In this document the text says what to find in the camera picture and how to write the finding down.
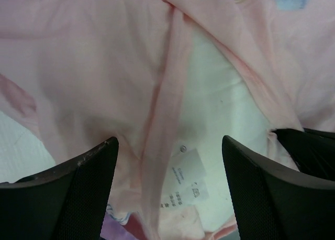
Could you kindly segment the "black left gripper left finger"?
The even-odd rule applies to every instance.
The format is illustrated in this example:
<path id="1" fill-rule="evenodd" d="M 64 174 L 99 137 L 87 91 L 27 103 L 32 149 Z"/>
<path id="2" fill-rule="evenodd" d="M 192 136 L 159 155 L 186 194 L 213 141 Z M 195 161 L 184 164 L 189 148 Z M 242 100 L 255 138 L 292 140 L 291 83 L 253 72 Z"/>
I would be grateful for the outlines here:
<path id="1" fill-rule="evenodd" d="M 99 239 L 119 142 L 1 183 L 1 239 Z"/>

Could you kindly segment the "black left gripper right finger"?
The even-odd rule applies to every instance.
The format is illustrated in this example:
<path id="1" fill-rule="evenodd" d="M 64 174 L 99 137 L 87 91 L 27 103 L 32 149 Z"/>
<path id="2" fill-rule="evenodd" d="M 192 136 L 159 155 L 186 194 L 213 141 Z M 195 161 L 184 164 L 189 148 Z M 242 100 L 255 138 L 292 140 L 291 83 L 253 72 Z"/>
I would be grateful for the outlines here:
<path id="1" fill-rule="evenodd" d="M 334 239 L 334 181 L 268 159 L 230 136 L 222 139 L 241 239 Z"/>

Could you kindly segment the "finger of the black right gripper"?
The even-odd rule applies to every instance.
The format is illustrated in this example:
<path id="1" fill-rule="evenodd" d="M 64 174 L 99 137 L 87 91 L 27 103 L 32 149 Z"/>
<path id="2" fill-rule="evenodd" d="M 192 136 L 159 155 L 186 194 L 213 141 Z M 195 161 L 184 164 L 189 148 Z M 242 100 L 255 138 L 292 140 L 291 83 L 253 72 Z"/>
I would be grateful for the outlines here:
<path id="1" fill-rule="evenodd" d="M 300 172 L 334 180 L 334 133 L 307 129 L 277 129 L 278 141 Z"/>

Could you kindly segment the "purple Elsa pillowcase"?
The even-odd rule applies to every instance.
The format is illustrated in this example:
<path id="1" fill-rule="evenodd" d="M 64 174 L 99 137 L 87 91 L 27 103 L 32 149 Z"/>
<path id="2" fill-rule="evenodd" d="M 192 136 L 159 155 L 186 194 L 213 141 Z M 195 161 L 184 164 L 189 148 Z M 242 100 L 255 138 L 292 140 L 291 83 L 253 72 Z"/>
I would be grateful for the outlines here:
<path id="1" fill-rule="evenodd" d="M 234 66 L 276 128 L 334 131 L 334 0 L 1 0 L 1 111 L 56 163 L 119 140 L 110 217 L 149 239 L 219 239 L 195 208 L 164 210 L 193 33 Z"/>

